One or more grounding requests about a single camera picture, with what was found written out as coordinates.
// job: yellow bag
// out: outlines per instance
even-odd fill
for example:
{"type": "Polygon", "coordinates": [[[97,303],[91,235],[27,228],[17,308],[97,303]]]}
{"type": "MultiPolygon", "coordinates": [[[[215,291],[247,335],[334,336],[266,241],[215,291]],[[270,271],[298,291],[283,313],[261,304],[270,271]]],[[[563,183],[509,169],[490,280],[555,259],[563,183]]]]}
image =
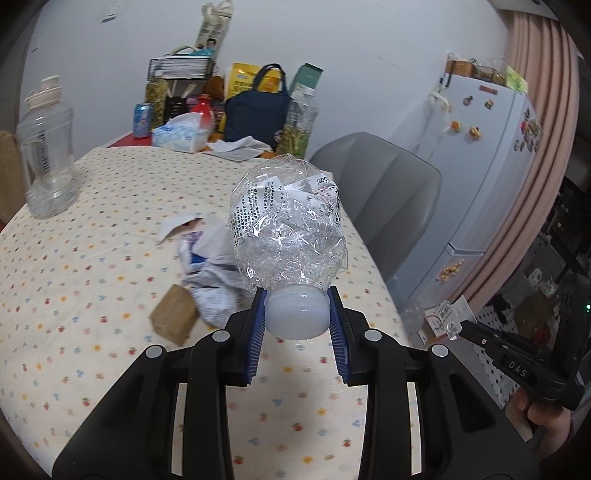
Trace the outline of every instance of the yellow bag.
{"type": "MultiPolygon", "coordinates": [[[[261,68],[248,63],[235,63],[230,72],[230,78],[226,82],[228,91],[226,100],[233,96],[252,89],[252,82],[261,68]]],[[[270,70],[259,85],[259,92],[277,93],[281,86],[281,72],[270,70]]]]}

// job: wicker basket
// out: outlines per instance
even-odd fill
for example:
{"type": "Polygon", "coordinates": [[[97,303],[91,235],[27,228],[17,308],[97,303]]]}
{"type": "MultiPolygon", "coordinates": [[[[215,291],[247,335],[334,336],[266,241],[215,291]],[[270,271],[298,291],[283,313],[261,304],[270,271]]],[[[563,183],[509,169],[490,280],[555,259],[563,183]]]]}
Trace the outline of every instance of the wicker basket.
{"type": "Polygon", "coordinates": [[[471,61],[449,60],[446,64],[445,72],[461,77],[472,77],[474,75],[475,66],[471,61]]]}

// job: brown chair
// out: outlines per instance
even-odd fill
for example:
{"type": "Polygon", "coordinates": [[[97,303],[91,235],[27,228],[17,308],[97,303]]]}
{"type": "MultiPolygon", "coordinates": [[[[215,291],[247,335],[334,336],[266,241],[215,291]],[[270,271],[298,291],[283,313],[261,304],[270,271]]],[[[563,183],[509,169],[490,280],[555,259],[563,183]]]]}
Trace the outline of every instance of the brown chair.
{"type": "Polygon", "coordinates": [[[13,134],[0,131],[0,222],[8,223],[25,204],[22,162],[13,134]]]}

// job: soda can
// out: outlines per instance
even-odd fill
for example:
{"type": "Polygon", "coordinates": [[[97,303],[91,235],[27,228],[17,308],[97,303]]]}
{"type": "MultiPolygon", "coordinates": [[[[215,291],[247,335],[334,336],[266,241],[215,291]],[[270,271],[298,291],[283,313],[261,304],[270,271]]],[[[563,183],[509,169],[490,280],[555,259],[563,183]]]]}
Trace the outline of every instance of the soda can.
{"type": "Polygon", "coordinates": [[[150,122],[154,105],[151,103],[138,103],[134,110],[134,138],[146,138],[150,136],[150,122]]]}

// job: pink curtain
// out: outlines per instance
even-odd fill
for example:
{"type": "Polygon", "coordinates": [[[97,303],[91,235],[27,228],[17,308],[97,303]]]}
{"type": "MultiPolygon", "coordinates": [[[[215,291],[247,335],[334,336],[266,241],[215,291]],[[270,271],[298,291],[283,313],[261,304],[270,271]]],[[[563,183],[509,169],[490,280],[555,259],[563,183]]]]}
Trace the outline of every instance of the pink curtain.
{"type": "Polygon", "coordinates": [[[502,287],[534,241],[558,194],[579,113],[576,48],[561,25],[512,12],[507,63],[527,82],[544,131],[531,170],[500,231],[454,299],[465,295],[478,312],[502,287]]]}

